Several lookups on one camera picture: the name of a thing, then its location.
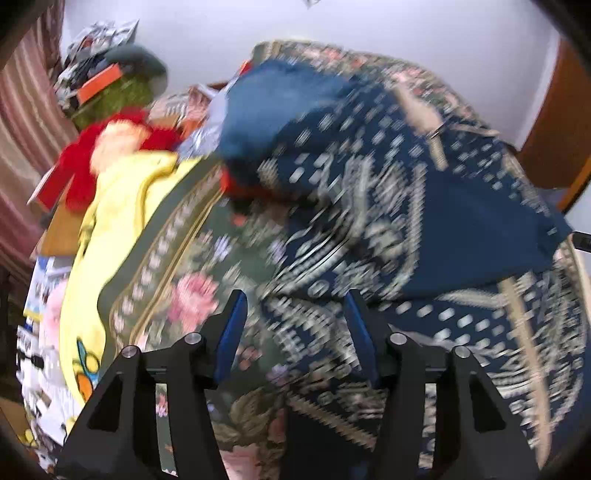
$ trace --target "striped curtain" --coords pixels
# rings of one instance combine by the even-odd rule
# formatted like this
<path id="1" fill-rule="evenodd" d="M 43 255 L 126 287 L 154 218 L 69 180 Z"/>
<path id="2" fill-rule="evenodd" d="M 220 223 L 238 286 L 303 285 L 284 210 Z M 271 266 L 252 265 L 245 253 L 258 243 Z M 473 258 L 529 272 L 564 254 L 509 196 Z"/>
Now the striped curtain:
<path id="1" fill-rule="evenodd" d="M 0 265 L 20 286 L 43 230 L 26 205 L 41 176 L 77 136 L 61 112 L 49 75 L 59 68 L 64 0 L 26 33 L 0 72 Z"/>

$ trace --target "floral blanket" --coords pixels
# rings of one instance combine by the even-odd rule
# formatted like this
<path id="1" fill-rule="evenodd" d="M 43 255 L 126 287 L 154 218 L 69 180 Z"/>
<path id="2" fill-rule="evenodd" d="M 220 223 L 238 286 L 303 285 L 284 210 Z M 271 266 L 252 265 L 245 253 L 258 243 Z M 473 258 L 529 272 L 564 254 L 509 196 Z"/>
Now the floral blanket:
<path id="1" fill-rule="evenodd" d="M 296 42 L 261 44 L 254 63 L 266 58 L 405 82 L 443 111 L 476 119 L 433 74 L 402 60 Z M 528 185 L 514 158 L 507 160 L 513 175 Z M 364 478 L 385 393 L 371 389 L 359 371 L 340 302 L 269 295 L 288 244 L 288 210 L 256 202 L 237 210 L 219 193 L 215 159 L 203 160 L 200 168 L 205 180 L 190 192 L 171 193 L 178 196 L 154 214 L 158 227 L 142 234 L 99 305 L 110 345 L 101 371 L 127 343 L 157 349 L 198 329 L 240 288 L 249 311 L 233 373 L 207 393 L 230 480 Z M 167 248 L 173 242 L 175 247 Z M 376 309 L 393 330 L 417 342 L 468 346 L 521 416 L 543 465 L 560 450 L 589 401 L 583 277 L 565 242 L 541 273 L 436 298 L 382 301 Z M 144 297 L 149 303 L 135 299 L 140 288 L 149 292 Z M 165 393 L 165 385 L 158 385 L 161 462 L 174 472 Z M 427 386 L 425 405 L 422 469 L 431 466 L 435 448 L 433 385 Z"/>

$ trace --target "wooden door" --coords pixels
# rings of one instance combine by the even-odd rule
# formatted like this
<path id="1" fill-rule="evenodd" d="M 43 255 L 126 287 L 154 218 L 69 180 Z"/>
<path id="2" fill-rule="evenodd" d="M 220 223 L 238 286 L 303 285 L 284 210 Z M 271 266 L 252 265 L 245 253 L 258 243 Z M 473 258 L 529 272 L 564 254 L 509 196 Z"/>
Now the wooden door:
<path id="1" fill-rule="evenodd" d="M 568 188 L 591 155 L 591 74 L 563 40 L 538 119 L 518 159 L 537 187 Z"/>

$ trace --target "red plush toy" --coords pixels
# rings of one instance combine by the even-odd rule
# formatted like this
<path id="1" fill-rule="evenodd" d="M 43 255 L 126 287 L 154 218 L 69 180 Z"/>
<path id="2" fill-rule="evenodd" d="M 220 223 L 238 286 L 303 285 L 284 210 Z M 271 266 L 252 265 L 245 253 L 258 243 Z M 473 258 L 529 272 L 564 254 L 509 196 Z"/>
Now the red plush toy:
<path id="1" fill-rule="evenodd" d="M 82 131 L 78 140 L 68 145 L 60 155 L 51 177 L 72 179 L 66 193 L 66 207 L 72 212 L 84 212 L 96 193 L 96 176 L 90 170 L 90 158 L 99 135 L 112 121 L 127 120 L 143 126 L 149 136 L 140 145 L 140 150 L 173 150 L 180 142 L 179 134 L 168 128 L 155 128 L 147 122 L 147 111 L 124 111 L 109 119 L 93 124 Z"/>

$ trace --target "pile of clothes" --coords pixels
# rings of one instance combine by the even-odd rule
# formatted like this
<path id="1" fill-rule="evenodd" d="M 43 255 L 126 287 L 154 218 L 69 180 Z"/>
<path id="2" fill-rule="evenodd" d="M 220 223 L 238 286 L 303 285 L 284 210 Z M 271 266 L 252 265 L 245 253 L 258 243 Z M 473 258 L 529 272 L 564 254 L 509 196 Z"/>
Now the pile of clothes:
<path id="1" fill-rule="evenodd" d="M 343 317 L 355 288 L 392 331 L 469 348 L 544 465 L 590 401 L 591 290 L 564 219 L 420 67 L 285 41 L 242 70 L 175 152 L 100 173 L 59 320 L 72 397 L 83 406 L 125 345 L 166 348 L 239 288 L 233 372 L 207 392 L 230 479 L 362 479 L 386 392 Z M 165 386 L 156 397 L 174 472 Z M 436 397 L 428 385 L 422 470 Z"/>
<path id="2" fill-rule="evenodd" d="M 105 54 L 129 42 L 137 25 L 137 20 L 120 27 L 115 27 L 114 22 L 97 22 L 76 36 L 67 48 L 65 68 L 53 87 L 62 110 L 76 110 L 78 88 L 110 65 Z"/>
<path id="3" fill-rule="evenodd" d="M 155 127 L 147 116 L 144 111 L 126 111 L 91 125 L 63 150 L 38 187 L 38 202 L 51 211 L 46 217 L 47 230 L 38 244 L 25 302 L 27 322 L 19 331 L 22 341 L 18 345 L 17 377 L 35 437 L 34 452 L 40 459 L 43 457 L 48 468 L 82 409 L 69 392 L 60 368 L 60 329 L 66 291 L 72 289 L 71 270 L 74 268 L 74 277 L 79 270 L 75 255 L 80 231 L 84 233 L 92 224 L 94 214 L 89 208 L 101 195 L 99 178 L 112 176 L 114 170 L 129 165 L 125 159 L 128 155 L 148 151 L 161 155 L 181 141 L 176 130 Z"/>

